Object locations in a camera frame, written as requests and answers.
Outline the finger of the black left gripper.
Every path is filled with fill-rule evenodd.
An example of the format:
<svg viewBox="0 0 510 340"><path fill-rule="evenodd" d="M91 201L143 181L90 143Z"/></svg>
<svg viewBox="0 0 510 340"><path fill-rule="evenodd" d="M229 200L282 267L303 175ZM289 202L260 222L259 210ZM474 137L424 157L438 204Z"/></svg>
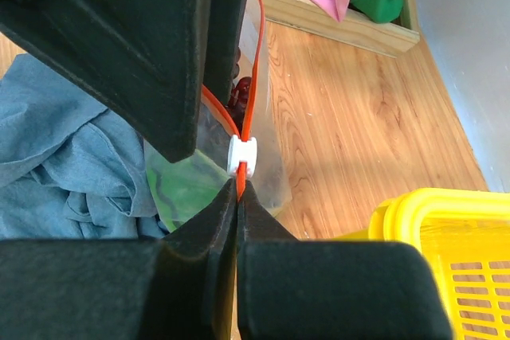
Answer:
<svg viewBox="0 0 510 340"><path fill-rule="evenodd" d="M197 140L210 0L1 0L1 31L170 162Z"/></svg>
<svg viewBox="0 0 510 340"><path fill-rule="evenodd" d="M203 83L227 103L233 86L247 0L211 0Z"/></svg>

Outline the white round zipper slider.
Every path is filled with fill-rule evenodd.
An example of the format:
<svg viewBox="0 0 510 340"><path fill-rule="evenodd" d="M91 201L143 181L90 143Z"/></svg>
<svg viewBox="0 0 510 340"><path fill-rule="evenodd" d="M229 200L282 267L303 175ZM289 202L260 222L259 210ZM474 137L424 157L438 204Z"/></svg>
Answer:
<svg viewBox="0 0 510 340"><path fill-rule="evenodd" d="M251 137L244 142L239 136L232 135L227 155L227 174L234 176L239 166L244 163L246 165L246 176L251 178L256 169L257 150L258 145L255 137Z"/></svg>

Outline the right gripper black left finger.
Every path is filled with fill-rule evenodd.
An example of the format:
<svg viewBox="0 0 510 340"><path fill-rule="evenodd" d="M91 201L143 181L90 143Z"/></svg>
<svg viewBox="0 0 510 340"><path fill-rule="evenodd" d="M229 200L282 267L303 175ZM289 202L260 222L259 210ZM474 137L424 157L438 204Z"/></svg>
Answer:
<svg viewBox="0 0 510 340"><path fill-rule="evenodd" d="M227 339L237 195L163 239L4 240L4 339Z"/></svg>

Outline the toy watermelon slice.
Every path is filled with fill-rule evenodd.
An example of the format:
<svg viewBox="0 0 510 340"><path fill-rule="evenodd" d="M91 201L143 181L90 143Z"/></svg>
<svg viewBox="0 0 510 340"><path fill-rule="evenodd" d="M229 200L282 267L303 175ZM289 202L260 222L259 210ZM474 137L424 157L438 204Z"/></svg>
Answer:
<svg viewBox="0 0 510 340"><path fill-rule="evenodd" d="M152 146L144 149L146 173L159 219L170 232L210 204L228 181L227 173L196 150L170 163Z"/></svg>

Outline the clear zip bag orange seal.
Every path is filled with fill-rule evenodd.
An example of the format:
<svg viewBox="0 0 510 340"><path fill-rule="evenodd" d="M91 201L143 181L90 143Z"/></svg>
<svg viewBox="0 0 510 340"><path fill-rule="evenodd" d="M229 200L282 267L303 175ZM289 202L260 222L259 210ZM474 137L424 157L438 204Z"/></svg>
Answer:
<svg viewBox="0 0 510 340"><path fill-rule="evenodd" d="M204 88L194 151L200 150L226 172L231 136L237 135L244 142L255 137L258 145L256 169L251 178L246 178L252 183L262 207L276 216L291 201L292 196L273 122L265 8L262 0L247 0L239 45L239 76L252 78L242 133L238 132L226 106L221 106L212 92Z"/></svg>

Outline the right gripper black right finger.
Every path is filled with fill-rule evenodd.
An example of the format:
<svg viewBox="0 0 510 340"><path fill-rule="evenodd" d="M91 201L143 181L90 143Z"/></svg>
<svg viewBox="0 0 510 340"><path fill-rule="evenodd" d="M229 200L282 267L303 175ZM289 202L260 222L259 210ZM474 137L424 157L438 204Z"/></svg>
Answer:
<svg viewBox="0 0 510 340"><path fill-rule="evenodd" d="M408 244L298 240L247 185L237 208L244 339L450 339L429 265Z"/></svg>

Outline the dark red grape bunch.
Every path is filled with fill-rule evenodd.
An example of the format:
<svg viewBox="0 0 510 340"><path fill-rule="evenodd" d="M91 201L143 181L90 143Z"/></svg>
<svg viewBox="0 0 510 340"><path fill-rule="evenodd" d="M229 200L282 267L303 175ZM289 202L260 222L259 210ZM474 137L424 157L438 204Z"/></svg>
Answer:
<svg viewBox="0 0 510 340"><path fill-rule="evenodd" d="M240 77L241 50L236 50L236 63L233 67L233 83L230 92L229 101L226 105L226 110L229 112L234 124L239 133L242 133L245 112L249 101L249 89L251 86L252 78L250 76Z"/></svg>

